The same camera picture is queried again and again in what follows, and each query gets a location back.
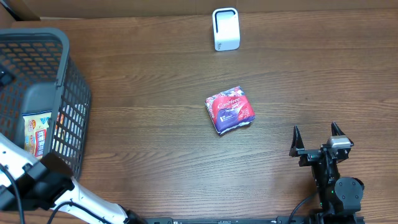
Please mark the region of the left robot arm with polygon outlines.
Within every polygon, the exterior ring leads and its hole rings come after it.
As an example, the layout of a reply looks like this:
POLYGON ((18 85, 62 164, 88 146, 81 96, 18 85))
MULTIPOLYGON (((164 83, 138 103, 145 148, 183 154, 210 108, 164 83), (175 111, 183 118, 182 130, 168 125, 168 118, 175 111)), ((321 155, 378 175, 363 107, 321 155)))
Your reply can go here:
POLYGON ((71 168, 54 153, 38 160, 1 135, 1 210, 24 212, 38 208, 65 212, 87 223, 145 223, 139 215, 103 200, 84 188, 71 168))

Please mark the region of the red purple Carefree pad pack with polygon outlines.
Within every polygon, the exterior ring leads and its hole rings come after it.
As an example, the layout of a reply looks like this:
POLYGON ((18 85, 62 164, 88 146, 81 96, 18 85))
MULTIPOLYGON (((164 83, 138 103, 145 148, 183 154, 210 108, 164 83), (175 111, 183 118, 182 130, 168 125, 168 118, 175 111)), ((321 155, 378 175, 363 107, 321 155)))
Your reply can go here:
POLYGON ((205 106, 219 135, 251 124, 256 116, 240 86, 208 97, 205 106))

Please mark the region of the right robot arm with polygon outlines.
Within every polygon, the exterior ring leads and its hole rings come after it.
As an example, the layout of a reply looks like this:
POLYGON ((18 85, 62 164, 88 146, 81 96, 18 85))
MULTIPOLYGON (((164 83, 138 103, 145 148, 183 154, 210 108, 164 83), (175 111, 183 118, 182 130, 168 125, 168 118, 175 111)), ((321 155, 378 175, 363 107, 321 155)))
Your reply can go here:
POLYGON ((364 184, 354 177, 342 177, 338 164, 349 158, 354 142, 335 123, 331 123, 331 136, 319 149, 306 149, 297 126, 294 127, 290 157, 299 158, 299 166, 310 166, 317 191, 303 199, 290 214, 287 223, 294 222, 297 210, 314 196, 320 208, 312 210, 298 223, 364 223, 357 217, 361 210, 364 184))

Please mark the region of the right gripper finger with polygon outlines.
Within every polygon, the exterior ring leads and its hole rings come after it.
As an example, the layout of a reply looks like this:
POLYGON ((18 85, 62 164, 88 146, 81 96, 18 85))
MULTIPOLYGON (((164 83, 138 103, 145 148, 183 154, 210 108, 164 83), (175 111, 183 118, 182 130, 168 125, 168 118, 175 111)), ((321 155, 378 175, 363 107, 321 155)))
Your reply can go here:
POLYGON ((303 145, 302 137, 301 137, 298 126, 295 125, 292 144, 291 144, 291 148, 289 151, 289 156, 290 157, 298 157, 300 155, 299 152, 303 151, 303 150, 304 150, 304 145, 303 145))
POLYGON ((334 121, 331 123, 331 133, 332 136, 345 135, 344 132, 339 128, 339 126, 334 121))

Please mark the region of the yellow snack bag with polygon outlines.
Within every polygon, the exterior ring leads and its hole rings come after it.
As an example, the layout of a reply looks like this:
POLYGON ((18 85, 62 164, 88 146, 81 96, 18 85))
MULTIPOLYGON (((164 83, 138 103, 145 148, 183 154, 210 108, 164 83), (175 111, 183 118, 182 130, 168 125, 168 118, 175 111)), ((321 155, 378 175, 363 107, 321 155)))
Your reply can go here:
POLYGON ((44 155, 45 139, 48 120, 51 111, 41 111, 37 113, 24 113, 24 150, 31 153, 37 159, 44 155))

